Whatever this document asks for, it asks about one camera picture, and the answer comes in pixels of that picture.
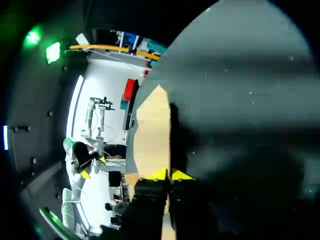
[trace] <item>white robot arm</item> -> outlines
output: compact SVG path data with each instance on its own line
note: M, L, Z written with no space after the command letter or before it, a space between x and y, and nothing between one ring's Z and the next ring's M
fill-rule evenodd
M85 129L81 131L81 136L86 139L86 141L93 146L94 151L97 152L100 156L104 156L104 138L101 137L101 132L105 130L105 111L106 110L115 110L111 108L113 103L111 101L107 101L107 98L104 99L90 97L88 103L88 109L85 117ZM100 110L100 127L98 127L98 134L95 139L92 139L92 118L93 112L96 109L96 105L98 105L98 109ZM99 173L99 168L101 163L98 160L93 160L92 165L94 167L94 173Z

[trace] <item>dark gray surface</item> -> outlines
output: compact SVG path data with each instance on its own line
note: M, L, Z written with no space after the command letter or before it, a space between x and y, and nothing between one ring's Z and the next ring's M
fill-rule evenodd
M207 186L199 194L212 200L222 230L290 226L296 218L287 213L315 199L319 73L306 41L276 7L222 0L203 12L141 85L134 116L158 84L178 109L171 164L187 157L186 172ZM138 124L128 134L128 173L137 172Z
M173 42L138 91L133 112L160 84L177 105L181 124L206 135L189 159L203 176L221 134L269 135L319 127L320 81L308 45L295 25L262 0L220 1L196 18ZM137 121L128 134L133 143ZM128 144L128 171L133 145Z

